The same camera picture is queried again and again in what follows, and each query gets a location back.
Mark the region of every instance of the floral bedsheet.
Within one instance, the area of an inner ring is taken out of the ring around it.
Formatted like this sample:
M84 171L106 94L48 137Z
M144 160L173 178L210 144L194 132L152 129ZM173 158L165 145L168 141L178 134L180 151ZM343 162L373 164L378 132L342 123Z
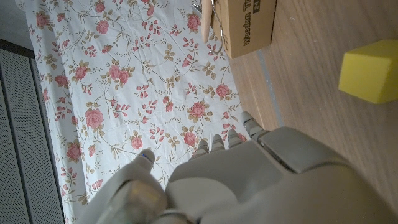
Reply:
M163 186L201 139L241 112L220 42L201 41L191 1L16 0L39 68L65 223L142 149Z

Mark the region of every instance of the wooden stick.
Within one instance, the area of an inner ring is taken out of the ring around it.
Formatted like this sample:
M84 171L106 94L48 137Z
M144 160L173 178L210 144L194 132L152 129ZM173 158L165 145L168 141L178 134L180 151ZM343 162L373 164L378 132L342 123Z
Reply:
M209 39L211 14L213 12L213 6L211 6L211 0L202 0L201 2L201 36L204 43L207 43Z

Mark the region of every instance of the robotic finger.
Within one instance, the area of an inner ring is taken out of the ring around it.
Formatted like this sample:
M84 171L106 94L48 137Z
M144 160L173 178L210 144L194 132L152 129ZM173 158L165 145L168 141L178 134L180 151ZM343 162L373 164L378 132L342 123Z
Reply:
M239 138L237 132L233 129L229 130L228 131L228 147L231 149L232 147L235 147L241 143L243 143L243 141Z
M213 144L211 145L210 152L216 152L219 150L225 150L223 139L220 135L216 134L213 137Z

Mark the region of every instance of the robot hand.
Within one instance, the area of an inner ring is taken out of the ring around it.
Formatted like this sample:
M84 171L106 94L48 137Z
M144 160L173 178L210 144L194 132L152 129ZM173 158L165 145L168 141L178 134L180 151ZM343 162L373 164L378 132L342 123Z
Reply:
M263 130L241 116L250 140L228 133L201 141L166 190L143 150L91 200L78 223L397 223L347 160L292 128Z

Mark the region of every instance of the metal wire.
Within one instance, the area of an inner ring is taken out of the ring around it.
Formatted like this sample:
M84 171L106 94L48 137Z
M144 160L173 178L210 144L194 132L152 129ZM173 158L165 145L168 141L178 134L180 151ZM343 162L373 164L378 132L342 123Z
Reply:
M223 26L221 25L221 21L220 21L220 19L219 19L218 15L217 15L217 12L216 12L216 4L215 4L215 0L211 0L211 5L213 6L213 12L214 12L214 15L216 16L216 18L217 18L217 21L218 21L218 24L220 25L220 32L221 32L221 46L220 46L220 48L219 48L218 50L210 50L210 53L212 53L212 54L218 54L218 53L220 53L220 52L221 52L221 50L223 49L223 42L224 42Z

